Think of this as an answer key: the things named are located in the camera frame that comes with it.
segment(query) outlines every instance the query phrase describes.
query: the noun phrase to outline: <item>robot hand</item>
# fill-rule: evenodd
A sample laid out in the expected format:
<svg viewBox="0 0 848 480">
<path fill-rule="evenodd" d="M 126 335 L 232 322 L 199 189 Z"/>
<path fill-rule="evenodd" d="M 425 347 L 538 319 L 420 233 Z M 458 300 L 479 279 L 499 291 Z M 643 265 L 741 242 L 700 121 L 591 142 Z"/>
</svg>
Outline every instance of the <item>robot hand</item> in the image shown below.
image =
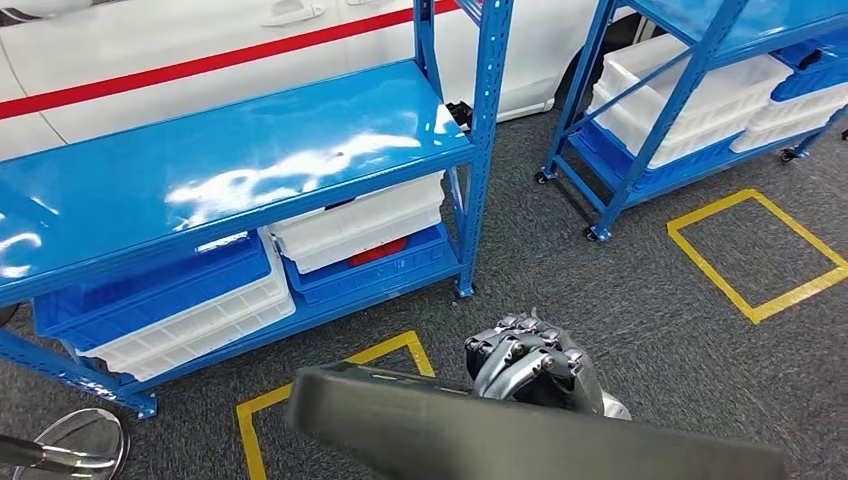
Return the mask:
<svg viewBox="0 0 848 480">
<path fill-rule="evenodd" d="M 530 315 L 508 315 L 465 341 L 472 395 L 630 420 L 605 392 L 583 349 L 563 329 Z"/>
</svg>

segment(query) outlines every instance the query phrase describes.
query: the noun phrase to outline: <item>yellow floor marking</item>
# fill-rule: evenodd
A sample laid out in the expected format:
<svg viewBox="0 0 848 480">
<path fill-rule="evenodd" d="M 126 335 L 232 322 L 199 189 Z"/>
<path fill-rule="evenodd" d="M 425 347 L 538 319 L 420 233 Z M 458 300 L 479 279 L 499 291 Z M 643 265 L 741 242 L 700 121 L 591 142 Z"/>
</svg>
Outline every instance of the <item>yellow floor marking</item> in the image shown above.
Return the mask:
<svg viewBox="0 0 848 480">
<path fill-rule="evenodd" d="M 795 231 L 795 233 L 803 237 L 804 240 L 815 247 L 816 250 L 835 263 L 836 268 L 824 275 L 810 280 L 800 287 L 784 293 L 773 300 L 769 300 L 758 307 L 752 307 L 748 304 L 748 302 L 746 302 L 745 299 L 742 298 L 742 296 L 739 295 L 739 293 L 731 287 L 730 284 L 727 283 L 727 281 L 719 275 L 719 273 L 709 263 L 707 263 L 704 257 L 702 257 L 701 254 L 692 247 L 692 244 L 683 238 L 683 235 L 680 234 L 680 230 L 695 222 L 699 222 L 710 215 L 714 215 L 744 200 L 748 200 L 749 198 L 753 198 L 760 202 L 760 204 L 766 207 L 774 216 L 779 218 L 783 223 L 788 225 L 789 228 Z M 729 197 L 713 202 L 703 208 L 695 210 L 692 213 L 687 213 L 680 218 L 668 222 L 668 235 L 675 241 L 675 243 L 677 243 L 686 255 L 695 262 L 695 265 L 697 265 L 698 268 L 700 268 L 704 274 L 706 274 L 707 277 L 712 280 L 712 282 L 715 283 L 725 295 L 727 295 L 730 301 L 733 302 L 733 304 L 736 305 L 736 307 L 741 310 L 742 313 L 745 314 L 745 316 L 748 317 L 754 324 L 758 324 L 775 313 L 795 305 L 805 298 L 811 297 L 816 293 L 839 283 L 845 278 L 848 278 L 848 262 L 846 262 L 845 259 L 825 245 L 824 242 L 816 238 L 815 235 L 810 233 L 810 231 L 804 228 L 800 223 L 796 222 L 771 200 L 753 189 L 746 189 L 734 193 Z"/>
<path fill-rule="evenodd" d="M 407 347 L 410 353 L 412 353 L 412 360 L 418 368 L 418 373 L 428 377 L 436 376 L 435 372 L 433 372 L 433 366 L 430 365 L 430 360 L 427 358 L 427 354 L 424 353 L 424 347 L 421 345 L 421 341 L 418 339 L 418 335 L 414 330 L 402 333 L 355 355 L 351 355 L 347 358 L 347 361 L 362 365 L 403 347 Z M 265 465 L 262 463 L 262 451 L 259 448 L 259 438 L 256 436 L 256 430 L 253 428 L 252 415 L 263 408 L 268 408 L 275 403 L 289 398 L 291 388 L 292 384 L 289 383 L 236 407 L 236 417 L 239 422 L 239 431 L 241 432 L 241 440 L 244 445 L 244 456 L 247 460 L 247 472 L 250 480 L 267 480 Z"/>
</svg>

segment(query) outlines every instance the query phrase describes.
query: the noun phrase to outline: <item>blue plastic crate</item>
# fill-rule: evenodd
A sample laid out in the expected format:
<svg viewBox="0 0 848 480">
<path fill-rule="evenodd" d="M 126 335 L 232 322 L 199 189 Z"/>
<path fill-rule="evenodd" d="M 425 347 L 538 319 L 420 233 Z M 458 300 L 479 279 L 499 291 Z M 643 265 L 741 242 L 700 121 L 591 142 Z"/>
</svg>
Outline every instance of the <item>blue plastic crate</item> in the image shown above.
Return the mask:
<svg viewBox="0 0 848 480">
<path fill-rule="evenodd" d="M 819 58 L 803 65 L 804 59 L 816 51 Z M 781 48 L 772 55 L 794 71 L 772 92 L 776 102 L 848 82 L 848 29 Z"/>
<path fill-rule="evenodd" d="M 283 265 L 292 288 L 303 295 L 306 304 L 319 305 L 378 282 L 383 288 L 391 288 L 406 282 L 409 276 L 421 278 L 427 269 L 435 272 L 450 248 L 447 232 L 440 223 L 410 235 L 402 251 L 357 267 L 342 260 L 303 274 L 288 258 L 283 257 Z"/>
<path fill-rule="evenodd" d="M 660 168 L 645 170 L 634 184 L 633 191 L 637 192 L 660 183 L 673 181 L 687 172 L 696 170 L 699 165 L 711 163 L 716 156 L 726 155 L 730 144 L 741 134 L 742 132 L 739 132 L 708 145 Z M 636 160 L 635 156 L 627 150 L 615 134 L 601 127 L 594 120 L 585 124 L 577 135 L 580 135 L 586 146 L 604 162 L 604 165 L 593 165 L 595 172 L 607 183 L 607 186 L 616 188 Z"/>
<path fill-rule="evenodd" d="M 35 333 L 88 351 L 271 272 L 259 234 L 169 252 L 118 274 L 36 297 Z"/>
</svg>

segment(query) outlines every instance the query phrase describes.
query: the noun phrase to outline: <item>white plastic tray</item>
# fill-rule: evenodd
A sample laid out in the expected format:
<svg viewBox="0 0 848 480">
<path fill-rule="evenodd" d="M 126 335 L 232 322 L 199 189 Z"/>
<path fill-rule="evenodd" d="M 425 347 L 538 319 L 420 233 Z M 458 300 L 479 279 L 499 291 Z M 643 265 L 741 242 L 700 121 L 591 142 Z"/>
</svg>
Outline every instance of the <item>white plastic tray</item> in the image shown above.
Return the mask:
<svg viewBox="0 0 848 480">
<path fill-rule="evenodd" d="M 745 132 L 733 141 L 730 149 L 737 153 L 745 152 L 752 148 L 768 145 L 784 138 L 794 137 L 823 127 L 840 108 L 842 108 L 841 105 L 827 106 L 802 117 L 789 117 L 781 123 L 772 124 L 765 128 L 749 125 Z"/>
<path fill-rule="evenodd" d="M 298 272 L 309 273 L 439 223 L 443 175 L 426 175 L 269 228 Z"/>
<path fill-rule="evenodd" d="M 592 105 L 587 110 L 589 113 L 612 99 L 612 96 L 604 91 L 603 86 L 600 84 L 595 84 L 593 93 Z M 745 125 L 748 124 L 751 117 L 760 108 L 761 106 L 754 105 L 748 110 L 738 112 L 724 122 L 701 125 L 699 128 L 687 132 L 686 135 L 678 135 L 672 138 L 666 136 L 651 158 L 650 163 L 648 163 L 648 168 L 655 169 L 662 167 L 678 158 L 741 132 L 745 129 Z M 621 143 L 633 155 L 639 154 L 639 150 L 645 143 L 645 139 L 652 128 L 651 124 L 637 120 L 636 117 L 618 104 L 613 105 L 609 110 L 598 115 L 596 121 L 600 126 L 618 137 Z"/>
<path fill-rule="evenodd" d="M 291 315 L 295 305 L 282 260 L 268 230 L 259 235 L 271 264 L 265 278 L 77 354 L 145 381 Z"/>
<path fill-rule="evenodd" d="M 823 114 L 822 111 L 828 108 L 831 112 L 835 112 L 846 103 L 848 103 L 848 83 L 834 85 L 785 102 L 769 100 L 768 105 L 751 119 L 748 128 L 765 130 L 813 113 Z"/>
<path fill-rule="evenodd" d="M 614 97 L 667 63 L 686 46 L 671 35 L 608 53 L 600 83 Z M 688 59 L 678 62 L 647 85 L 624 97 L 619 105 L 634 118 L 653 125 L 683 75 Z M 708 72 L 692 92 L 669 131 L 669 139 L 702 125 L 717 125 L 768 100 L 771 91 L 792 69 L 770 55 L 759 55 Z"/>
</svg>

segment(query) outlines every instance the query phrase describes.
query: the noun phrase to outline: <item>blue metal shelf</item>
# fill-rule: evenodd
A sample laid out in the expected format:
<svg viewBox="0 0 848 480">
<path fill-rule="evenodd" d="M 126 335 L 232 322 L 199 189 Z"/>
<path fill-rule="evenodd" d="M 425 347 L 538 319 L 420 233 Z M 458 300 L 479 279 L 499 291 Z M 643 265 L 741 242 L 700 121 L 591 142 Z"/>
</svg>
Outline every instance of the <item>blue metal shelf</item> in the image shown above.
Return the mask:
<svg viewBox="0 0 848 480">
<path fill-rule="evenodd" d="M 619 5 L 631 6 L 677 36 L 689 48 L 580 119 L 582 100 L 591 79 L 592 67 L 596 64 L 604 34 Z M 848 12 L 845 11 L 844 2 L 831 0 L 599 0 L 547 161 L 537 174 L 537 181 L 544 183 L 546 179 L 556 178 L 561 171 L 599 213 L 597 223 L 590 225 L 586 231 L 587 238 L 601 241 L 609 239 L 609 228 L 622 210 L 729 168 L 767 149 L 786 145 L 777 142 L 737 155 L 727 148 L 728 145 L 719 142 L 696 152 L 699 154 L 697 157 L 692 154 L 689 158 L 677 159 L 673 165 L 648 169 L 651 159 L 689 96 L 698 88 L 708 71 L 842 28 L 848 28 Z M 611 158 L 602 158 L 601 154 L 585 143 L 581 135 L 575 134 L 581 126 L 591 125 L 588 122 L 592 122 L 616 102 L 684 59 L 686 62 L 680 79 L 638 155 L 630 155 L 623 146 L 618 145 L 604 147 L 605 152 L 602 153 Z M 834 115 L 831 122 L 838 116 L 839 113 Z M 823 130 L 807 133 L 803 141 L 788 154 L 804 156 Z M 564 152 L 569 147 L 574 147 L 581 159 L 612 190 L 609 202 L 601 200 L 563 160 Z"/>
<path fill-rule="evenodd" d="M 474 154 L 405 61 L 9 160 L 0 305 Z"/>
<path fill-rule="evenodd" d="M 428 273 L 426 275 L 422 275 L 414 280 L 407 278 L 402 282 L 396 282 L 390 279 L 387 282 L 381 282 L 370 286 L 367 289 L 357 291 L 352 295 L 314 306 L 308 305 L 302 295 L 292 291 L 292 298 L 295 301 L 296 309 L 295 313 L 290 317 L 286 317 L 280 322 L 269 325 L 237 342 L 204 355 L 203 357 L 192 360 L 191 362 L 181 365 L 174 370 L 163 373 L 162 375 L 145 382 L 128 383 L 122 388 L 127 393 L 149 390 L 163 382 L 187 375 L 210 365 L 215 365 L 216 363 L 241 355 L 242 353 L 254 350 L 282 338 L 290 337 L 304 330 L 317 327 L 339 317 L 343 317 L 349 313 L 390 300 L 398 295 L 450 278 L 457 275 L 460 269 L 461 264 L 457 260 L 456 255 L 448 254 L 445 255 L 439 262 L 438 269 L 428 269 Z"/>
<path fill-rule="evenodd" d="M 783 140 L 741 153 L 736 153 L 727 148 L 724 150 L 724 153 L 712 157 L 708 162 L 701 163 L 682 172 L 676 173 L 672 180 L 652 183 L 638 191 L 634 191 L 628 197 L 624 208 L 630 208 L 642 202 L 651 200 L 652 198 L 666 194 L 672 190 L 697 182 L 698 180 L 709 177 L 710 175 L 723 170 L 727 170 L 728 168 L 734 167 L 746 160 L 750 160 L 751 158 L 772 152 L 781 147 L 795 145 L 798 140 L 811 135 L 816 135 L 823 130 L 824 128 L 817 128 L 809 132 L 795 135 L 794 137 L 785 138 Z M 621 182 L 624 179 L 621 173 L 609 165 L 603 157 L 599 156 L 591 147 L 589 147 L 579 134 L 572 134 L 569 136 L 569 142 L 571 142 L 574 149 L 580 153 L 581 158 L 585 160 L 586 164 L 589 165 L 595 175 L 597 175 L 598 178 L 607 185 L 607 187 L 615 190 L 619 185 L 621 185 Z M 562 157 L 557 157 L 556 162 L 560 168 L 566 168 L 565 161 Z"/>
<path fill-rule="evenodd" d="M 468 135 L 442 99 L 434 2 L 415 0 L 410 60 L 0 163 L 0 305 L 447 169 L 441 267 L 317 306 L 293 292 L 291 317 L 145 383 L 3 329 L 0 358 L 148 417 L 167 379 L 447 277 L 471 295 L 513 0 L 455 1 L 480 27 Z"/>
<path fill-rule="evenodd" d="M 722 0 L 624 0 L 688 45 L 700 42 Z M 833 0 L 750 0 L 714 54 L 719 68 L 848 27 L 844 3 Z"/>
</svg>

